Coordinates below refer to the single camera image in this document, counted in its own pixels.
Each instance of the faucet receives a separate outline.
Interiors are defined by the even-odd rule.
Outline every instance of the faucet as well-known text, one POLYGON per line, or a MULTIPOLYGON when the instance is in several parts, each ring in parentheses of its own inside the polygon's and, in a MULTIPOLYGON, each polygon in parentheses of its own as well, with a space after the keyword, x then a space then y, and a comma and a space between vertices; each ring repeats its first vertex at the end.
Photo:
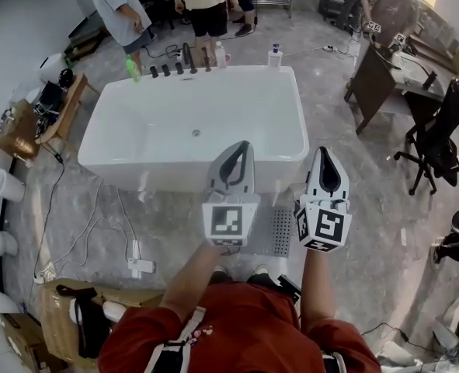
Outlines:
POLYGON ((185 64, 188 64, 188 61, 190 62, 191 73, 197 73, 198 69, 196 69, 195 63, 193 62, 193 55, 191 55, 191 49, 188 43, 183 44, 183 57, 185 64))

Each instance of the white bottle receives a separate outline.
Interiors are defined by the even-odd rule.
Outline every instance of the white bottle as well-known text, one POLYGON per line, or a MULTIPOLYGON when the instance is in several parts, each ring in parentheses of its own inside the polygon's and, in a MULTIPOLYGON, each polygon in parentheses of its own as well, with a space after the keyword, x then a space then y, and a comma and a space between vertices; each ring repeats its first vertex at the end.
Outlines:
POLYGON ((217 59, 217 67, 219 69, 224 69, 228 66, 226 63, 226 52, 220 41, 215 44, 215 58, 217 59))
POLYGON ((271 68, 278 68, 281 66, 281 60, 283 59, 283 52, 279 51, 279 44, 274 44, 273 49, 269 51, 269 59, 267 66, 271 68))

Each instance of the box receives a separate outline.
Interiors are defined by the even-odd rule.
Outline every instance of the box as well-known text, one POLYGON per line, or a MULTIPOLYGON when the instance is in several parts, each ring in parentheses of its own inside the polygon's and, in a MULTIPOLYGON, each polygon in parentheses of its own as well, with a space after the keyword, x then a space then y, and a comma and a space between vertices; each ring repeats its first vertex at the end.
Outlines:
POLYGON ((48 351, 60 359, 82 369, 96 369, 96 359, 79 356, 78 327, 69 315, 72 297, 60 296, 58 285, 75 290, 94 288, 98 294, 93 302, 103 305, 105 301, 126 307, 157 307, 163 290, 117 290, 72 279, 57 279, 40 286, 37 294, 37 313, 43 328, 48 351))
POLYGON ((308 249, 330 253, 345 245, 352 216, 306 203, 297 214, 298 239, 308 249))
POLYGON ((52 373, 67 367, 51 355, 44 343, 43 330, 27 314, 0 314, 3 330, 10 347, 34 373, 52 373))

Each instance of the hand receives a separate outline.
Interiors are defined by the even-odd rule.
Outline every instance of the hand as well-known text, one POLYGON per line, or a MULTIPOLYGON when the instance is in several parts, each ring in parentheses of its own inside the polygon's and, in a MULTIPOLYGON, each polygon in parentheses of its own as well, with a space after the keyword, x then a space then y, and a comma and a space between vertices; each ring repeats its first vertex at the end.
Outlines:
POLYGON ((141 17, 137 14, 136 19, 134 20, 134 30, 138 33, 143 33, 143 24, 141 23, 141 17))
POLYGON ((176 3, 176 11, 182 15, 184 11, 184 4, 182 2, 176 3))
POLYGON ((242 8, 239 6, 238 0, 231 0, 231 5, 233 11, 243 11, 242 8))

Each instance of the person in beige shirt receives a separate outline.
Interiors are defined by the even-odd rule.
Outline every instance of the person in beige shirt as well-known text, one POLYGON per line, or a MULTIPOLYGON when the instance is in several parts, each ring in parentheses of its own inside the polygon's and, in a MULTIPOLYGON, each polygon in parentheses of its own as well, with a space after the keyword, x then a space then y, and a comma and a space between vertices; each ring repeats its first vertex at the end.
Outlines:
MULTIPOLYGON (((219 37, 228 32, 228 11, 225 0, 174 0, 176 11, 183 14, 184 9, 188 11, 188 17, 195 32, 195 59, 196 64, 203 66, 203 51, 205 47, 205 36, 210 36, 210 45, 207 53, 210 56, 210 63, 215 64, 215 44, 219 37)), ((241 11, 238 0, 231 0, 234 10, 241 11)))

